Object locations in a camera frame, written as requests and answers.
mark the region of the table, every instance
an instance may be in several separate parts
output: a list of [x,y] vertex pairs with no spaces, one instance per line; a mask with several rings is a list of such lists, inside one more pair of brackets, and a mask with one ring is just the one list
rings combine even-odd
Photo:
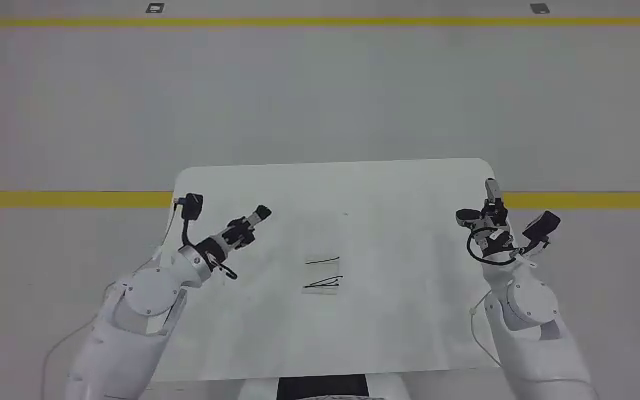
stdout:
[[[480,159],[197,167],[174,197],[204,195],[193,242],[248,215],[273,215],[187,306],[154,381],[382,373],[492,366],[469,308],[488,290],[465,249],[459,208],[479,208]],[[161,265],[180,247],[172,225]],[[305,260],[340,257],[336,295],[303,294]],[[152,321],[150,328],[158,321]],[[494,349],[484,313],[479,339]]]

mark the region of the yellow floor stripe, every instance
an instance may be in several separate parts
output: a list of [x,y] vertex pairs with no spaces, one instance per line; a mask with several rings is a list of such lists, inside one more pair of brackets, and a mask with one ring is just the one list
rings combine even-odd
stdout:
[[0,19],[0,28],[286,28],[380,26],[640,26],[640,17],[261,17],[261,18],[26,18]]
[[[511,209],[640,209],[640,192],[506,192]],[[167,208],[171,192],[1,192],[0,208]]]
[[0,208],[167,208],[171,192],[0,192]]

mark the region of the cable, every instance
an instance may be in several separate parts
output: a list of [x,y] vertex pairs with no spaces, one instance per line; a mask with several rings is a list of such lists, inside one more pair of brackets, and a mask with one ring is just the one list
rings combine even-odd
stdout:
[[480,233],[480,232],[484,232],[484,231],[497,231],[498,228],[494,228],[494,227],[490,227],[490,226],[485,226],[484,228],[479,228],[479,229],[475,229],[472,230],[471,233],[469,233],[469,237],[467,238],[467,251],[469,252],[469,255],[476,261],[480,261],[482,263],[485,264],[489,264],[489,265],[497,265],[497,266],[504,266],[504,265],[509,265],[512,262],[514,262],[516,259],[515,257],[511,257],[510,259],[508,259],[507,261],[491,261],[491,260],[486,260],[483,258],[480,258],[478,256],[476,256],[473,251],[471,251],[471,240],[473,239],[473,237]]
[[593,394],[596,396],[596,400],[600,400],[600,394],[596,390],[595,386],[593,386],[590,382],[587,382],[587,381],[582,380],[582,379],[577,379],[577,378],[529,379],[529,378],[525,378],[523,376],[514,374],[512,371],[507,371],[504,368],[504,366],[502,365],[502,363],[500,361],[498,361],[498,359],[493,354],[491,354],[491,352],[489,350],[487,350],[487,348],[484,347],[482,345],[482,343],[480,343],[480,341],[476,337],[475,327],[473,326],[473,317],[476,315],[478,306],[480,305],[480,303],[482,303],[484,301],[484,299],[487,298],[487,296],[490,293],[491,293],[491,290],[489,290],[487,293],[485,293],[485,295],[482,296],[482,298],[476,303],[476,305],[473,306],[471,309],[469,309],[469,314],[471,315],[471,318],[470,318],[471,336],[473,336],[473,340],[476,342],[476,344],[493,360],[494,363],[496,363],[496,365],[498,367],[502,368],[505,372],[508,372],[510,375],[512,375],[515,378],[517,378],[517,379],[519,379],[521,381],[524,381],[524,382],[531,382],[531,383],[575,382],[575,383],[580,383],[582,385],[587,386],[589,389],[591,389]]
[[[174,204],[173,205],[173,212],[171,213],[171,219],[169,220],[169,225],[167,226],[167,230],[164,233],[164,236],[162,238],[162,242],[160,242],[160,246],[163,246],[164,242],[167,240],[167,236],[169,235],[169,230],[171,230],[171,225],[173,224],[173,219],[176,216],[176,208],[177,208],[177,204]],[[145,261],[144,263],[140,264],[140,266],[138,266],[138,268],[136,268],[133,271],[133,273],[135,274],[136,272],[140,271],[147,264],[149,264],[153,259],[154,259],[154,256],[149,257],[149,259],[147,261]],[[113,281],[113,282],[109,283],[107,286],[104,287],[104,289],[102,290],[102,302],[104,302],[104,300],[106,299],[107,292],[108,292],[109,288],[111,286],[113,286],[115,283],[116,283],[116,281]],[[53,352],[56,351],[56,349],[58,347],[60,347],[60,345],[62,345],[67,340],[69,340],[69,338],[74,336],[76,333],[80,332],[81,330],[83,330],[87,326],[91,325],[91,323],[93,321],[95,321],[97,316],[98,316],[98,313],[95,313],[93,315],[93,317],[91,317],[90,320],[88,320],[84,324],[80,325],[78,328],[74,329],[71,333],[67,334],[62,339],[58,340],[47,351],[47,354],[44,356],[44,359],[42,360],[42,367],[41,367],[41,370],[40,370],[40,400],[45,400],[45,386],[46,386],[46,383],[47,383],[47,365],[49,364],[49,358],[51,357]]]
[[331,276],[329,278],[320,279],[319,281],[308,284],[307,286],[303,286],[303,289],[314,288],[314,287],[326,287],[326,286],[340,286],[339,279],[344,278],[342,275]]
[[336,261],[339,260],[340,257],[335,257],[335,258],[329,258],[327,260],[320,260],[320,261],[308,261],[306,263],[304,263],[305,265],[310,265],[310,264],[322,264],[323,262],[330,262],[330,261]]

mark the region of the gray floor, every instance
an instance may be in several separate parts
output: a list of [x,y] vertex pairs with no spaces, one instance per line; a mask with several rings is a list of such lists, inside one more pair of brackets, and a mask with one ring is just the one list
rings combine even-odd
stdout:
[[[535,215],[512,212],[512,222],[522,229]],[[565,211],[561,216],[555,245],[540,256],[539,275],[558,294],[602,399],[629,399],[640,393],[635,368],[640,270],[633,251],[640,212]],[[166,211],[0,210],[0,222],[6,265],[0,269],[5,305],[0,309],[0,386],[7,398],[32,399],[46,349],[92,315],[105,284],[153,252]],[[81,340],[82,335],[72,339],[52,357],[49,399],[62,396]],[[405,381],[415,399],[512,398],[499,370],[412,373]],[[237,385],[152,385],[145,399],[233,398]]]
[[[146,18],[148,2],[10,0],[0,15]],[[547,4],[552,16],[640,15],[631,0]],[[532,16],[511,0],[180,0],[149,18],[300,15]],[[637,38],[637,27],[0,29],[0,190],[171,190],[195,165],[481,157],[507,190],[637,191]],[[640,211],[562,216],[539,274],[602,399],[637,398]],[[165,222],[165,210],[0,209],[4,397],[37,398],[46,350],[153,253]],[[52,357],[48,400],[62,398],[81,340]],[[499,370],[404,378],[416,400],[512,398]],[[152,385],[145,399],[233,400],[240,384]]]

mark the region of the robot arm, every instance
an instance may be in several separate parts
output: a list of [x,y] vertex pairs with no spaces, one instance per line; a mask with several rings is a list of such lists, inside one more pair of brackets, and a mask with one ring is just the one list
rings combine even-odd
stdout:
[[[497,182],[487,179],[485,186],[487,199],[482,210],[459,210],[456,219],[471,230],[467,249],[481,262],[491,287],[484,308],[499,364],[512,391],[521,400],[597,399],[555,294],[533,276],[536,264],[526,258],[535,248],[549,244],[547,235],[560,219],[545,211],[523,232],[530,243],[516,248]],[[480,246],[482,257],[472,252],[472,240]]]
[[[167,268],[143,269],[122,278],[109,290],[68,375],[67,400],[138,399],[186,304],[183,286],[201,287],[215,269],[236,279],[223,261],[231,250],[251,243],[255,226],[271,214],[268,208],[259,206],[249,217],[231,221],[222,232],[194,245],[187,229],[189,221],[196,220],[202,210],[202,196],[190,193],[177,204],[182,205],[183,246],[172,254]],[[146,322],[167,311],[162,328],[151,334],[122,318],[129,313],[144,317]]]

